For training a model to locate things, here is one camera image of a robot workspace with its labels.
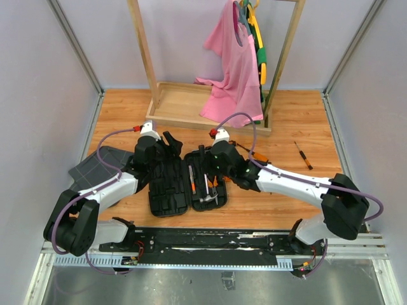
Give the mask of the silver orange utility knife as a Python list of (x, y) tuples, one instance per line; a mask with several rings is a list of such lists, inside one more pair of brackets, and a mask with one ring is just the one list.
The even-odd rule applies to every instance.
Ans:
[(188, 165), (189, 175), (190, 175), (190, 183), (191, 183), (191, 190), (192, 194), (196, 194), (194, 176), (193, 176), (193, 169), (191, 165)]

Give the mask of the black plastic tool case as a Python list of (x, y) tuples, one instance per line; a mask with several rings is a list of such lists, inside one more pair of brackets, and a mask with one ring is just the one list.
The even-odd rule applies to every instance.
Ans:
[[(192, 194), (188, 165), (193, 169), (196, 194)], [(214, 177), (207, 174), (210, 193)], [(228, 202), (226, 181), (223, 175), (216, 177), (222, 193), (221, 203), (219, 206), (215, 201), (201, 203), (200, 198), (205, 195), (205, 184), (198, 150), (189, 152), (184, 158), (176, 157), (161, 161), (154, 169), (149, 183), (151, 213), (155, 217), (169, 217), (182, 215), (189, 208), (204, 212), (225, 206)]]

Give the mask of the claw hammer black grip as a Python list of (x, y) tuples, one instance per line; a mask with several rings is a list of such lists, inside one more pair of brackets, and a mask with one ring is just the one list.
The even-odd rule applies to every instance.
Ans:
[(217, 191), (215, 191), (215, 193), (210, 193), (210, 191), (209, 191), (209, 183), (208, 183), (207, 172), (206, 172), (206, 167), (205, 167), (205, 146), (199, 145), (198, 152), (200, 155), (201, 169), (202, 169), (203, 180), (204, 180), (204, 184), (205, 184), (205, 195), (202, 198), (200, 198), (200, 202), (208, 203), (210, 201), (215, 201), (215, 204), (218, 205), (219, 202), (218, 202)]

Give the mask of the orange black pliers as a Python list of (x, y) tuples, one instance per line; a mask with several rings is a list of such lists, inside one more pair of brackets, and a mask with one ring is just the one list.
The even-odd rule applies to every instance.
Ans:
[(216, 176), (214, 177), (214, 180), (212, 182), (211, 190), (215, 203), (217, 206), (219, 206), (219, 204), (221, 203), (222, 193), (219, 190), (219, 182)]

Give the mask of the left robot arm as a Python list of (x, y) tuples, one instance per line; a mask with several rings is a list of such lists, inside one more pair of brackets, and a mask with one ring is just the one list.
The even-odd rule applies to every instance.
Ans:
[(129, 130), (138, 132), (140, 137), (125, 167), (105, 162), (96, 150), (99, 163), (114, 170), (114, 175), (88, 189), (67, 189), (60, 194), (44, 229), (44, 238), (56, 253), (80, 257), (92, 246), (110, 242), (124, 252), (135, 247), (133, 224), (123, 219), (100, 221), (99, 215), (143, 190), (159, 164), (180, 156), (183, 143), (170, 132), (159, 134), (152, 120)]

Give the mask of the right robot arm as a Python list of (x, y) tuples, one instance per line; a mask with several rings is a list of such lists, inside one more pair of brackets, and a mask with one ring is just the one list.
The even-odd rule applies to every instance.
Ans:
[(245, 159), (224, 128), (212, 129), (209, 135), (214, 141), (204, 164), (211, 174), (224, 175), (245, 190), (283, 194), (320, 208), (319, 215), (295, 222), (287, 238), (292, 252), (303, 254), (326, 238), (357, 238), (369, 203), (349, 177), (338, 173), (332, 179), (318, 178), (281, 170)]

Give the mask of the wooden clothes rack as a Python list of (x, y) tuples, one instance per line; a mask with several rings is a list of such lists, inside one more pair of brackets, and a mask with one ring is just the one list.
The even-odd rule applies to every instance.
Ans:
[[(161, 125), (182, 128), (201, 130), (214, 128), (215, 122), (198, 115), (209, 98), (211, 87), (189, 83), (158, 82), (153, 69), (139, 3), (137, 1), (128, 1), (127, 4), (151, 90), (151, 102), (146, 113), (146, 119), (152, 119)], [(277, 92), (304, 5), (304, 1), (294, 2), (293, 13), (282, 45), (279, 61), (277, 62), (270, 90), (267, 91), (268, 95), (264, 109), (265, 119), (259, 125), (260, 134), (266, 137), (271, 134), (272, 102)]]

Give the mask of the dark grey folded cloth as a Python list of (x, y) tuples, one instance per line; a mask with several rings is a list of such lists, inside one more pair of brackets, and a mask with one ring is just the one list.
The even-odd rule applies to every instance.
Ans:
[[(128, 158), (133, 155), (130, 151), (117, 149), (111, 146), (102, 146), (99, 150), (102, 160), (115, 168), (122, 170)], [(81, 163), (68, 171), (73, 179), (73, 183), (69, 189), (73, 191), (81, 191), (97, 186), (114, 177), (118, 171), (110, 168), (100, 162), (97, 153), (93, 152)]]

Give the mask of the pink t-shirt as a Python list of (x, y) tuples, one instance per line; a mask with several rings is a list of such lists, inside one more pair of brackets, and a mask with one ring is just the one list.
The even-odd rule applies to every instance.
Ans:
[(223, 79), (195, 79), (198, 85), (212, 87), (200, 111), (201, 117), (220, 123), (236, 112), (250, 116), (231, 118), (228, 123), (234, 128), (242, 128), (250, 120), (263, 119), (254, 38), (238, 22), (238, 7), (235, 1), (226, 2), (217, 25), (203, 45), (221, 58)]

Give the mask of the small orange black screwdriver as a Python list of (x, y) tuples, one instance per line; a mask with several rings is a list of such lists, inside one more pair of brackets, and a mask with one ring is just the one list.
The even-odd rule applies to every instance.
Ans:
[(295, 146), (297, 147), (300, 156), (302, 157), (303, 161), (306, 163), (307, 168), (309, 170), (313, 169), (313, 166), (311, 165), (311, 163), (309, 162), (307, 156), (305, 155), (305, 153), (303, 152), (303, 150), (301, 149), (301, 147), (298, 145), (298, 143), (296, 141), (294, 141)]

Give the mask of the green yellow hangers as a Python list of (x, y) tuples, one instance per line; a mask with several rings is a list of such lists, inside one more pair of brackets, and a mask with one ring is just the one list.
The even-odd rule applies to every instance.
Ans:
[(240, 6), (243, 9), (245, 19), (249, 26), (249, 32), (254, 39), (254, 48), (256, 51), (256, 61), (258, 67), (259, 76), (259, 90), (260, 90), (260, 101), (264, 103), (263, 95), (263, 85), (266, 83), (267, 78), (267, 58), (266, 58), (266, 48), (263, 44), (263, 39), (261, 37), (261, 31), (256, 18), (256, 8), (258, 7), (259, 1), (252, 5), (250, 1), (240, 1)]

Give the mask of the right aluminium frame post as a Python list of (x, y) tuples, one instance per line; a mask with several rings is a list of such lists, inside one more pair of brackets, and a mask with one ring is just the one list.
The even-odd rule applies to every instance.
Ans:
[(379, 14), (380, 10), (382, 9), (386, 2), (387, 2), (386, 0), (374, 0), (371, 3), (371, 6), (369, 7), (367, 13), (365, 14), (360, 26), (358, 27), (349, 45), (347, 46), (345, 53), (338, 62), (338, 65), (336, 66), (334, 73), (330, 77), (325, 89), (323, 89), (322, 94), (324, 97), (328, 96), (332, 92), (341, 74), (345, 70), (347, 64), (354, 55), (362, 39), (366, 35), (367, 31), (371, 27), (372, 23), (374, 22), (375, 18), (377, 17), (377, 15)]

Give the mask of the aluminium frame post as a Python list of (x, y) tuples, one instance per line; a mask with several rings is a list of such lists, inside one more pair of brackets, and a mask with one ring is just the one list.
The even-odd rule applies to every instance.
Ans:
[(55, 18), (57, 19), (57, 22), (59, 23), (61, 29), (63, 30), (64, 34), (66, 35), (66, 38), (71, 45), (74, 53), (76, 54), (82, 68), (84, 69), (87, 77), (89, 78), (92, 86), (94, 87), (95, 91), (99, 95), (103, 95), (104, 89), (96, 76), (96, 73), (88, 60), (83, 48), (81, 47), (81, 44), (77, 38), (77, 35), (74, 32), (74, 29), (72, 25), (70, 24), (62, 5), (58, 0), (46, 0), (48, 3), (50, 9), (52, 10), (53, 14), (55, 15)]
[(323, 89), (322, 94), (324, 97), (328, 96), (332, 92), (341, 74), (345, 70), (347, 64), (354, 55), (362, 39), (366, 35), (367, 31), (371, 27), (372, 23), (374, 22), (375, 18), (377, 17), (377, 15), (379, 14), (380, 10), (382, 9), (386, 2), (387, 2), (386, 0), (374, 0), (371, 3), (371, 6), (369, 7), (367, 13), (365, 14), (360, 26), (358, 27), (349, 45), (347, 46), (345, 53), (338, 62), (338, 65), (336, 66), (334, 73), (330, 77), (325, 89)]

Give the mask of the left aluminium frame post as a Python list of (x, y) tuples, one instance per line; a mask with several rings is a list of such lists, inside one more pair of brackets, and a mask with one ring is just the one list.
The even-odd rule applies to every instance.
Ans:
[(103, 95), (104, 89), (96, 76), (96, 73), (88, 60), (83, 48), (81, 47), (81, 44), (77, 38), (77, 35), (74, 32), (74, 29), (72, 25), (70, 24), (62, 5), (58, 0), (46, 0), (48, 3), (50, 9), (52, 10), (53, 14), (55, 15), (55, 18), (57, 19), (57, 22), (59, 23), (61, 29), (63, 30), (64, 34), (66, 35), (66, 38), (71, 45), (74, 53), (76, 54), (82, 68), (84, 69), (87, 77), (89, 78), (92, 86), (94, 87), (95, 91), (99, 95)]

